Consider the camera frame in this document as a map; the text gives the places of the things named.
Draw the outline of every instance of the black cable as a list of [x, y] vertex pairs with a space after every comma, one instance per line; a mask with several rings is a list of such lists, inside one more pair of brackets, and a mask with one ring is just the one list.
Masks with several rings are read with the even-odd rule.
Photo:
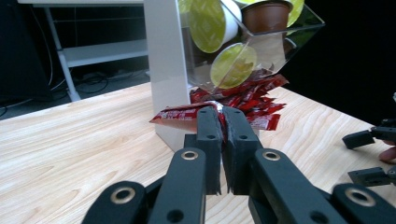
[[63, 90], [57, 90], [57, 91], [54, 92], [54, 93], [57, 93], [57, 92], [62, 92], [62, 91], [64, 92], [64, 94], [59, 96], [59, 97], [52, 98], [51, 100], [34, 100], [34, 102], [47, 102], [47, 103], [49, 103], [49, 102], [55, 102], [55, 101], [62, 100], [64, 97], [68, 96], [67, 90], [63, 89]]
[[97, 73], [96, 77], [88, 77], [88, 78], [78, 82], [76, 87], [84, 85], [84, 84], [92, 86], [92, 85], [96, 85], [96, 84], [99, 84], [99, 83], [103, 83], [103, 81], [105, 82], [105, 86], [100, 88], [97, 91], [84, 91], [84, 90], [77, 90], [77, 91], [84, 92], [84, 93], [87, 93], [87, 94], [93, 94], [93, 93], [97, 93], [99, 91], [104, 90], [108, 86], [108, 80], [106, 79], [106, 77], [104, 75], [102, 75], [100, 73]]
[[39, 30], [41, 32], [41, 36], [43, 37], [44, 43], [46, 45], [47, 53], [48, 53], [48, 56], [49, 56], [49, 70], [50, 70], [49, 86], [50, 86], [50, 84], [52, 82], [52, 79], [53, 79], [53, 63], [52, 63], [52, 54], [50, 53], [50, 45], [49, 45], [49, 43], [47, 41], [46, 35], [45, 35], [44, 30], [43, 30], [43, 28], [42, 28], [42, 26], [40, 24], [40, 21], [38, 20], [38, 17], [35, 14], [35, 11], [33, 10], [33, 7], [29, 6], [29, 8], [30, 8], [30, 11], [31, 11], [34, 19], [35, 19], [35, 23], [37, 24], [37, 26], [38, 26], [38, 28], [39, 28]]
[[127, 76], [127, 77], [116, 77], [116, 76], [122, 75], [122, 74], [120, 74], [120, 75], [115, 75], [114, 77], [109, 77], [108, 80], [109, 80], [109, 81], [126, 80], [126, 79], [129, 79], [129, 78], [133, 78], [133, 77], [138, 77], [138, 76], [144, 75], [145, 73], [146, 73], [145, 71], [140, 71], [140, 72], [137, 73], [137, 74], [134, 74], [134, 72], [131, 72], [131, 75], [129, 75], [129, 76]]
[[4, 111], [3, 111], [3, 113], [0, 115], [0, 117], [3, 117], [3, 116], [7, 113], [7, 111], [8, 111], [8, 107], [6, 107], [5, 105], [3, 105], [2, 107], [4, 108]]
[[58, 98], [52, 99], [52, 102], [53, 102], [53, 101], [61, 100], [61, 99], [63, 99], [64, 97], [66, 97], [66, 96], [69, 95], [69, 94], [67, 93], [67, 88], [66, 88], [66, 87], [64, 87], [64, 88], [62, 88], [62, 89], [60, 89], [60, 90], [54, 91], [52, 95], [54, 95], [54, 94], [56, 94], [56, 93], [58, 93], [58, 92], [63, 92], [64, 94], [63, 94], [62, 96], [58, 97]]

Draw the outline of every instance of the brown cup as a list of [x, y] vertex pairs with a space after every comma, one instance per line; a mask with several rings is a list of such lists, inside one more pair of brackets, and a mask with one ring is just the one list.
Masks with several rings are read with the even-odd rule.
[[242, 23], [253, 34], [285, 30], [291, 8], [285, 0], [260, 1], [242, 8]]

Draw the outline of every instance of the white stand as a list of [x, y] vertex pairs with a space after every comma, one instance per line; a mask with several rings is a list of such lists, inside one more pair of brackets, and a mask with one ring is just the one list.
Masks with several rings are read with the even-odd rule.
[[[190, 103], [177, 0], [160, 4], [145, 0], [148, 63], [154, 113], [167, 106]], [[181, 149], [185, 131], [156, 125], [156, 133], [174, 151]]]

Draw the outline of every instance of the transparent dispenser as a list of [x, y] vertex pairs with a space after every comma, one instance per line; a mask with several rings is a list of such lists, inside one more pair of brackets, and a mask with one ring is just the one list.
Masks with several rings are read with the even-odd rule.
[[[324, 26], [301, 0], [166, 2], [145, 0], [154, 114], [190, 104], [197, 88], [217, 99], [253, 78], [277, 74]], [[283, 24], [280, 19], [257, 27], [262, 14], [248, 21], [253, 7], [246, 2], [286, 4], [290, 11]], [[156, 132], [173, 150], [182, 148], [186, 131], [157, 125]]]

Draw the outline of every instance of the wooden table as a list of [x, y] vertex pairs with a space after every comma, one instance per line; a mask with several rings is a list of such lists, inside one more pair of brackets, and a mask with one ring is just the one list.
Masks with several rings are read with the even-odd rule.
[[[347, 172], [390, 167], [377, 159], [382, 142], [345, 148], [341, 138], [372, 125], [301, 95], [271, 91], [287, 106], [264, 147], [286, 153], [317, 187], [331, 192]], [[166, 173], [173, 151], [154, 132], [150, 84], [0, 121], [0, 222], [79, 223], [108, 186], [148, 185]], [[396, 188], [373, 188], [396, 205]], [[206, 198], [207, 223], [251, 223], [247, 197]]]

